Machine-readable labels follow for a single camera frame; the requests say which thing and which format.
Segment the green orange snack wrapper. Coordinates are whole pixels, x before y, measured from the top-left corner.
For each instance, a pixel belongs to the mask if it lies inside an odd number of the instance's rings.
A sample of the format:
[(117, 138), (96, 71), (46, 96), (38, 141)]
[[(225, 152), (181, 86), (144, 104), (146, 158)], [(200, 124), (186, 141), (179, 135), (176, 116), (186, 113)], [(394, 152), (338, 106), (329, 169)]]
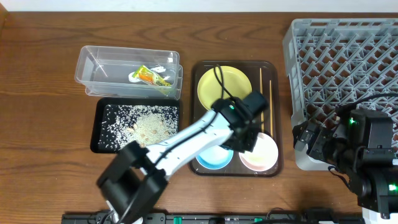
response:
[(129, 81), (132, 83), (144, 82), (151, 86), (158, 86), (159, 91), (165, 95), (169, 94), (172, 86), (157, 72), (141, 65), (135, 72), (129, 74)]

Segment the white rice pile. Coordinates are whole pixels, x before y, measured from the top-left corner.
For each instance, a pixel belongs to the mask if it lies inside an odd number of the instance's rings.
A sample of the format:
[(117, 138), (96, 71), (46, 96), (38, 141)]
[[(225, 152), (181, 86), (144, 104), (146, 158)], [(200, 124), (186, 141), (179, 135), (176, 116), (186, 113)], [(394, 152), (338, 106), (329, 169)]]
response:
[(100, 122), (99, 152), (118, 152), (130, 142), (156, 144), (178, 132), (176, 106), (106, 105)]

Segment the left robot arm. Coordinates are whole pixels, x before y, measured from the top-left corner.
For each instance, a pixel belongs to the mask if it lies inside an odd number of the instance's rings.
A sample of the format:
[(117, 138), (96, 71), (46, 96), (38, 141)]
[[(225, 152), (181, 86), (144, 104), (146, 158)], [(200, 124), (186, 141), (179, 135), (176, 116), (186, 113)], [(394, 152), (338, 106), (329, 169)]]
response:
[(257, 138), (255, 118), (268, 107), (263, 99), (219, 99), (196, 123), (169, 139), (146, 147), (126, 145), (96, 183), (110, 207), (108, 215), (116, 223), (134, 223), (153, 208), (171, 176), (207, 149), (251, 151)]

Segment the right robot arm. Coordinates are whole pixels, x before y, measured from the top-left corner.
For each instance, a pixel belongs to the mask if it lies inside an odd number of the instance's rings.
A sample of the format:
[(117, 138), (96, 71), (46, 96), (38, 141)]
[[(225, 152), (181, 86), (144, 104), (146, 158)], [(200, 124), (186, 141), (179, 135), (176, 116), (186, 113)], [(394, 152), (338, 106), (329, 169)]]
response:
[(358, 205), (383, 220), (397, 213), (397, 166), (391, 146), (393, 121), (387, 113), (358, 109), (355, 104), (338, 108), (335, 130), (313, 121), (294, 126), (294, 149), (327, 164)]

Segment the light blue bowl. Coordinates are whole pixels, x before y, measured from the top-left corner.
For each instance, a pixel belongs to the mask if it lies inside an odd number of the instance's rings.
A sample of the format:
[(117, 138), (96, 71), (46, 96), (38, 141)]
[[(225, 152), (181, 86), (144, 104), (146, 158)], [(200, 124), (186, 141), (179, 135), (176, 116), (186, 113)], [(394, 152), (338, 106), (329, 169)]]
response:
[(214, 146), (196, 156), (198, 163), (206, 169), (218, 170), (226, 167), (232, 160), (234, 152), (228, 147)]

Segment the white plastic film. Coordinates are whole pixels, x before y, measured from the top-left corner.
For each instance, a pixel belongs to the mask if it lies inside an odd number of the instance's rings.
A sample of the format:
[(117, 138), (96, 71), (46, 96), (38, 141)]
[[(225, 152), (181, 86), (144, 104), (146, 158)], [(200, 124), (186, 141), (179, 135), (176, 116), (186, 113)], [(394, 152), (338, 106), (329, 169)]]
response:
[(171, 83), (167, 79), (168, 77), (162, 77), (154, 68), (149, 69), (145, 65), (141, 65), (135, 72), (128, 75), (128, 80), (131, 83), (144, 82), (155, 86), (170, 86)]

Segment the wooden chopstick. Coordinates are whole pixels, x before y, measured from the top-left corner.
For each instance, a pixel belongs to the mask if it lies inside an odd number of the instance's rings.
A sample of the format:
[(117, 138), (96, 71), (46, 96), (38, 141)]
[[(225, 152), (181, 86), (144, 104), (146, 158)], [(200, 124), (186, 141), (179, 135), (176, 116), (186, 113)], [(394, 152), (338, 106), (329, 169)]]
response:
[(269, 111), (270, 111), (270, 136), (273, 138), (273, 133), (274, 133), (274, 122), (273, 122), (273, 99), (272, 99), (272, 80), (269, 80)]
[[(263, 84), (262, 84), (262, 68), (259, 68), (259, 84), (260, 84), (260, 92), (261, 95), (263, 95)], [(265, 131), (264, 128), (264, 110), (261, 112), (261, 132), (263, 133)]]

